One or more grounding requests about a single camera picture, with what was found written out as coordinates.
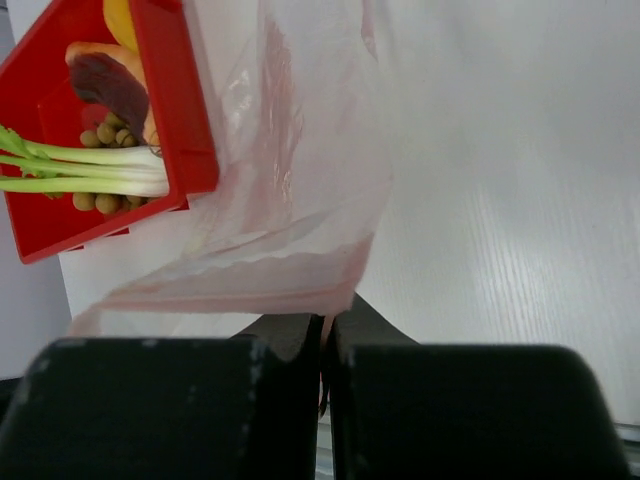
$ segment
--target pink plastic bag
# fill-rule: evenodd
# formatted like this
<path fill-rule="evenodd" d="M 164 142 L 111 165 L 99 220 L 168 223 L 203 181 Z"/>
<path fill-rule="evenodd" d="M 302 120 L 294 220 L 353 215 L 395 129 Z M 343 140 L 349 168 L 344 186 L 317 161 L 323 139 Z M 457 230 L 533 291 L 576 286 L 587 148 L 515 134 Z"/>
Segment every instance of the pink plastic bag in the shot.
<path fill-rule="evenodd" d="M 349 309 L 391 187 L 375 44 L 366 8 L 353 14 L 366 2 L 259 1 L 257 33 L 219 89 L 211 35 L 238 1 L 185 2 L 219 189 L 190 199 L 195 221 L 179 258 L 111 292 L 71 334 L 99 335 L 115 312 Z"/>

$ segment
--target yellow fruit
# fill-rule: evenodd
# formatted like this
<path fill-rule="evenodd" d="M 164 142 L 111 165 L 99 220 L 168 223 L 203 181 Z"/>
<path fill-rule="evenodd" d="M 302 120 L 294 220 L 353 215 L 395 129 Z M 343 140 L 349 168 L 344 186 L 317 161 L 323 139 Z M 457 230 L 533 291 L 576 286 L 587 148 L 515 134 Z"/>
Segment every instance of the yellow fruit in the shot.
<path fill-rule="evenodd" d="M 138 53 L 138 40 L 133 28 L 129 0 L 104 0 L 102 11 L 107 28 L 116 42 Z"/>

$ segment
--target white table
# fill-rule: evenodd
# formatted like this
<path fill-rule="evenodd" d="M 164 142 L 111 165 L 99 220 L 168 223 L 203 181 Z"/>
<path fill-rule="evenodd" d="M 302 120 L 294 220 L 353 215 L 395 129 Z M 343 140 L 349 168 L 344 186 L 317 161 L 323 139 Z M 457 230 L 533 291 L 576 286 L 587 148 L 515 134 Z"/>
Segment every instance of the white table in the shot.
<path fill-rule="evenodd" d="M 9 1 L 17 37 L 46 3 Z M 569 345 L 640 424 L 640 2 L 376 5 L 396 188 L 360 292 L 421 341 Z M 72 313 L 170 258 L 186 215 L 61 255 Z"/>

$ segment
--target red tray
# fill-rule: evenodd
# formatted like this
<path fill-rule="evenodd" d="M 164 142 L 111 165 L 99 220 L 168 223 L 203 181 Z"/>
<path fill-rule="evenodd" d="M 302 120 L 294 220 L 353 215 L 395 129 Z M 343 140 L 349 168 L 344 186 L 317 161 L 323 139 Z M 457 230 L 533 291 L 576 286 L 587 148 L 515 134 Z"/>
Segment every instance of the red tray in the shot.
<path fill-rule="evenodd" d="M 18 254 L 32 263 L 175 210 L 186 195 L 209 192 L 218 164 L 180 0 L 131 0 L 170 193 L 142 208 L 105 217 L 78 212 L 71 195 L 7 193 Z M 67 46 L 74 41 L 115 43 L 102 17 L 102 0 L 54 0 L 0 69 L 0 123 L 36 142 L 79 147 L 79 135 L 104 112 L 78 100 L 69 83 Z M 18 175 L 0 167 L 3 175 Z"/>

